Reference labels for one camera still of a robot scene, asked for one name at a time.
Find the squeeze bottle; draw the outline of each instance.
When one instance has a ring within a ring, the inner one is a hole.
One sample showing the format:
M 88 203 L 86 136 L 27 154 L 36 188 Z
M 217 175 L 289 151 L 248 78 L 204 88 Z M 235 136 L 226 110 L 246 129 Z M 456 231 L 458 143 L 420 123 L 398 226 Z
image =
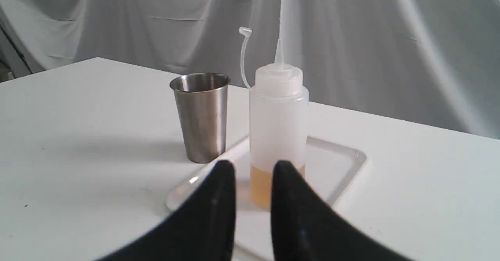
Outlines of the squeeze bottle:
M 250 193 L 257 206 L 269 210 L 273 169 L 278 160 L 290 161 L 305 176 L 309 91 L 302 86 L 302 70 L 284 63 L 281 39 L 275 62 L 257 69 L 255 85 L 250 88 L 243 66 L 252 30 L 241 27 L 239 32 L 245 35 L 241 77 L 250 90 Z

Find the yellow liquid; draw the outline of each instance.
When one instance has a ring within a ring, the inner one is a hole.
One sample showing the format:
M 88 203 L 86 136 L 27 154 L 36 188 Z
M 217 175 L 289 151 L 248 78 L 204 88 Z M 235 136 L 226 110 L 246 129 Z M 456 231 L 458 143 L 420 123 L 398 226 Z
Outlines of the yellow liquid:
M 305 165 L 298 172 L 305 178 Z M 258 207 L 267 211 L 271 210 L 271 187 L 273 174 L 262 171 L 254 166 L 250 169 L 250 193 L 252 201 Z

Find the metal cup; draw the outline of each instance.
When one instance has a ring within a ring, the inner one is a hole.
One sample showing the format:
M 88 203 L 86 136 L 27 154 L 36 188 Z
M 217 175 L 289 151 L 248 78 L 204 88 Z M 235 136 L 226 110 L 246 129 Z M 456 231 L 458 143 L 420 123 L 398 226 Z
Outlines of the metal cup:
M 218 73 L 193 73 L 170 82 L 186 154 L 195 163 L 209 163 L 225 152 L 229 82 Z

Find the plastic tray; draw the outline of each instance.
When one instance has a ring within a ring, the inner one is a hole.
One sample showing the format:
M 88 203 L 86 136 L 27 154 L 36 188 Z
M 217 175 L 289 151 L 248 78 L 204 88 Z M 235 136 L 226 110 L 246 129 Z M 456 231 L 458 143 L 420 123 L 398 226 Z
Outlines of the plastic tray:
M 236 232 L 234 257 L 239 260 L 273 260 L 270 236 L 270 213 L 263 211 L 250 199 L 250 143 L 248 138 L 193 173 L 167 197 L 166 206 L 177 209 L 196 189 L 214 164 L 228 159 L 236 169 Z M 366 161 L 366 155 L 357 149 L 307 138 L 305 179 L 327 204 L 336 200 Z

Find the table surface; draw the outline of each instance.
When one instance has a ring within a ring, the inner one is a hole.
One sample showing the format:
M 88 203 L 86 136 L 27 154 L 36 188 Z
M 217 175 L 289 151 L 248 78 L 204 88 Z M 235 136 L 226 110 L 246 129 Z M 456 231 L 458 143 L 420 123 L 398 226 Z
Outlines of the table surface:
M 95 58 L 0 84 L 0 259 L 88 261 L 168 215 L 168 191 L 201 166 L 175 76 Z M 231 147 L 246 89 L 229 88 L 227 117 Z M 369 236 L 418 260 L 500 259 L 500 141 L 318 103 L 309 134 L 367 154 L 336 210 Z

